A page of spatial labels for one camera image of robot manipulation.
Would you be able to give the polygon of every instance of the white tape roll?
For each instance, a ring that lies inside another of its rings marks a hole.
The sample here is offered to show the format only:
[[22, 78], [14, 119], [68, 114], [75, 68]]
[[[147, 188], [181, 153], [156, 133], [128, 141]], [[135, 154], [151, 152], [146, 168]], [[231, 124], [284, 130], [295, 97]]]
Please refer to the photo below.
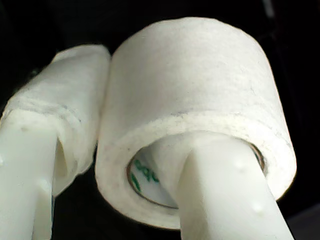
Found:
[[129, 165], [140, 149], [171, 135], [205, 131], [243, 139], [262, 153], [276, 199], [292, 183], [296, 158], [272, 70], [243, 31], [197, 17], [152, 24], [115, 52], [109, 81], [95, 175], [103, 197], [125, 216], [180, 228], [175, 203], [141, 189], [146, 181], [159, 184], [148, 159]]
[[56, 130], [61, 144], [57, 146], [54, 196], [93, 162], [109, 61], [110, 54], [102, 45], [81, 45], [59, 52], [4, 109], [2, 122], [11, 112], [25, 110], [44, 116]]

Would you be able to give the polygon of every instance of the roll core hole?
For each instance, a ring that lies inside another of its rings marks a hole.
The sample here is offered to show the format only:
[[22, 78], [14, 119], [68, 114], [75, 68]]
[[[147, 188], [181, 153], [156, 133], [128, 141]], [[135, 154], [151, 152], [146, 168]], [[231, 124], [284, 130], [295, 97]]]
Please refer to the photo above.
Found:
[[[255, 157], [261, 167], [264, 175], [267, 175], [265, 159], [259, 149], [252, 143], [243, 139], [254, 152]], [[172, 199], [169, 193], [161, 186], [155, 171], [148, 164], [150, 155], [146, 155], [147, 148], [152, 144], [141, 148], [131, 159], [126, 167], [127, 179], [132, 189], [142, 198], [149, 202], [166, 208], [178, 209], [177, 203]]]

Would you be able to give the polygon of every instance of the black background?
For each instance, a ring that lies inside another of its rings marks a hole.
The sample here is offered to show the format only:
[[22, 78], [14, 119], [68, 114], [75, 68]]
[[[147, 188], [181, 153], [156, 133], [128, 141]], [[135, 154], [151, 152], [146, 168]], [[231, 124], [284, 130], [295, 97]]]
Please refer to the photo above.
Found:
[[[56, 52], [101, 43], [110, 53], [164, 19], [208, 17], [252, 35], [269, 58], [297, 158], [297, 175], [278, 201], [287, 219], [320, 202], [320, 4], [273, 0], [0, 0], [0, 108]], [[55, 201], [53, 240], [180, 239], [115, 212], [97, 192], [93, 166]]]

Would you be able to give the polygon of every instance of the white plastic holder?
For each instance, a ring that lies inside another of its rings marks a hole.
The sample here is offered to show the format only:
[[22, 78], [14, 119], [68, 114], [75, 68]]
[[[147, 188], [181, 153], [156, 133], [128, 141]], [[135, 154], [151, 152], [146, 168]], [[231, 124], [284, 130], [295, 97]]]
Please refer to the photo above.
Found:
[[183, 240], [293, 240], [253, 150], [239, 140], [196, 146], [176, 188]]
[[0, 239], [49, 240], [57, 134], [43, 115], [14, 110], [0, 128]]

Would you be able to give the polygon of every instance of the paper tape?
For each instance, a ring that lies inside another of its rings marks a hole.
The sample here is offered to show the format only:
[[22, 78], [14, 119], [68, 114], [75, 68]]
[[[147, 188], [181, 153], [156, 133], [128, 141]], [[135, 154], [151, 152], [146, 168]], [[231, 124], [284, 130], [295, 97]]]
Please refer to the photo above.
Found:
[[117, 211], [152, 226], [180, 228], [172, 202], [150, 199], [160, 187], [148, 156], [134, 156], [159, 139], [189, 132], [256, 146], [273, 196], [289, 188], [296, 158], [279, 94], [265, 53], [245, 32], [209, 18], [161, 21], [125, 41], [110, 65], [95, 176]]

